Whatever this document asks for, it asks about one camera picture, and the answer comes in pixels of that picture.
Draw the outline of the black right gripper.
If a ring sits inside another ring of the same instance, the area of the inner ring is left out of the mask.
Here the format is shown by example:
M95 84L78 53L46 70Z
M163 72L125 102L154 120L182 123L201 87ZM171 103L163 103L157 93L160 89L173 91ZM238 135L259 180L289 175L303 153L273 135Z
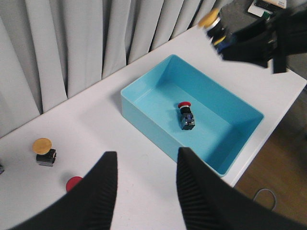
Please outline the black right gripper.
M287 57L307 52L307 8L290 8L257 20L231 35L222 58L264 68L272 60L272 72L287 72Z

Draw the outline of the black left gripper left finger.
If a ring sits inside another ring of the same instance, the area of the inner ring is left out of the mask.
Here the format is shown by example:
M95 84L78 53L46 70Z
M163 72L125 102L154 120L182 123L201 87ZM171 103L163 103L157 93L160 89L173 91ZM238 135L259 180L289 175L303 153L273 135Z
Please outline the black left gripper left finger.
M118 189L118 157L105 152L67 194L15 230L109 230Z

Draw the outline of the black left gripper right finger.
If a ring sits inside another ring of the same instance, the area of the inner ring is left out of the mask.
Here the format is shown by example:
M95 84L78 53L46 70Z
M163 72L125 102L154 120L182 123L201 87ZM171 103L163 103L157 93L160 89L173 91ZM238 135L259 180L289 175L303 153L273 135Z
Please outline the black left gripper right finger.
M225 183L190 148L177 156L177 196L188 230L305 230Z

